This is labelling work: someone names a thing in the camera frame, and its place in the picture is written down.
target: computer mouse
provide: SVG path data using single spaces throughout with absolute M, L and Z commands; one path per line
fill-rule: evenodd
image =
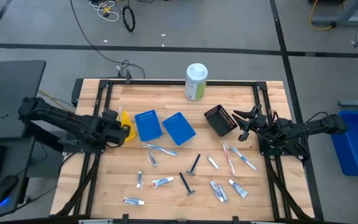
M 0 180 L 0 203 L 11 193 L 16 183 L 17 177 L 14 175 L 7 175 Z

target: gray floor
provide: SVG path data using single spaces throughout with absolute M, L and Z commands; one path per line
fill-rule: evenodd
M 276 2 L 288 50 L 357 53 L 351 44 L 356 27 L 315 32 L 308 26 L 311 5 L 307 0 Z M 4 3 L 0 0 L 0 10 Z M 95 45 L 280 50 L 269 0 L 155 0 L 153 4 L 133 0 L 137 24 L 132 34 L 122 21 L 98 18 L 87 0 L 74 0 L 74 5 L 86 35 Z M 319 3 L 316 8 L 316 15 L 340 12 L 338 4 Z M 60 0 L 13 0 L 0 21 L 0 43 L 87 45 L 69 1 Z M 290 99 L 281 56 L 103 53 L 144 67 L 147 78 L 183 78 L 190 63 L 201 62 L 208 67 L 210 79 L 282 80 Z M 40 88 L 62 100 L 70 100 L 75 78 L 112 77 L 117 73 L 115 64 L 90 50 L 0 49 L 0 60 L 32 59 L 47 61 Z M 337 113 L 342 110 L 337 105 L 339 99 L 358 98 L 358 59 L 290 57 L 290 63 L 304 119 L 319 111 Z M 131 72 L 133 77 L 142 76 L 136 68 Z M 329 136 L 310 137 L 310 149 L 325 220 L 358 223 L 358 177 L 343 175 Z M 57 178 L 32 179 L 27 194 L 41 194 L 56 182 Z M 3 220 L 46 217 L 52 199 L 51 192 Z

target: can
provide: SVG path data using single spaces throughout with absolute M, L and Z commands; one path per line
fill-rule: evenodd
M 186 71 L 185 95 L 198 101 L 204 96 L 208 69 L 202 63 L 191 64 Z

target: black wire basket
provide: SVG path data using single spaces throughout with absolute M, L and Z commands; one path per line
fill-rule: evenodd
M 222 137 L 237 127 L 236 122 L 230 117 L 222 105 L 217 105 L 205 112 L 204 116 L 218 136 Z

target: wooden table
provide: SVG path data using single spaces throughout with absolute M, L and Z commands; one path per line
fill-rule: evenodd
M 92 114 L 99 80 L 86 79 L 81 89 L 77 114 Z M 290 110 L 285 96 L 283 82 L 266 82 L 272 111 L 282 118 L 290 119 Z M 136 219 L 187 219 L 187 220 L 232 220 L 238 216 L 240 220 L 273 220 L 267 174 L 264 157 L 260 155 L 257 136 L 250 132 L 247 141 L 237 140 L 241 131 L 237 128 L 220 138 L 204 117 L 204 112 L 221 104 L 229 114 L 233 110 L 249 111 L 255 105 L 254 93 L 248 86 L 208 86 L 201 101 L 189 101 L 185 97 L 183 85 L 114 85 L 110 109 L 118 110 L 123 106 L 134 115 L 156 110 L 159 121 L 182 112 L 196 132 L 196 136 L 181 146 L 176 146 L 166 130 L 163 136 L 153 140 L 151 144 L 177 151 L 177 156 L 170 156 L 154 151 L 158 167 L 154 168 L 148 161 L 148 149 L 142 147 L 137 136 L 116 149 L 106 148 L 101 156 L 96 191 L 91 212 L 92 218 L 121 218 L 129 214 Z M 101 105 L 104 105 L 106 91 L 103 93 Z M 229 166 L 224 157 L 222 143 L 237 147 L 258 168 L 252 170 L 240 158 L 229 153 L 236 175 L 231 176 Z M 201 154 L 194 177 L 186 174 L 193 165 L 197 154 Z M 220 165 L 216 170 L 206 159 L 212 156 Z M 73 156 L 62 168 L 58 187 L 53 201 L 51 213 L 59 211 L 78 186 L 83 154 Z M 282 156 L 283 170 L 287 189 L 309 216 L 313 217 L 313 209 L 306 184 L 303 166 L 293 156 Z M 136 189 L 138 170 L 144 171 L 143 188 Z M 188 197 L 179 172 L 184 173 L 187 182 L 196 193 Z M 152 180 L 173 176 L 174 180 L 157 189 Z M 248 191 L 245 199 L 229 185 L 232 179 Z M 228 203 L 220 203 L 213 194 L 209 182 L 215 180 L 224 187 Z M 283 203 L 278 190 L 278 205 L 283 217 Z M 136 197 L 145 201 L 144 206 L 121 203 L 124 197 Z

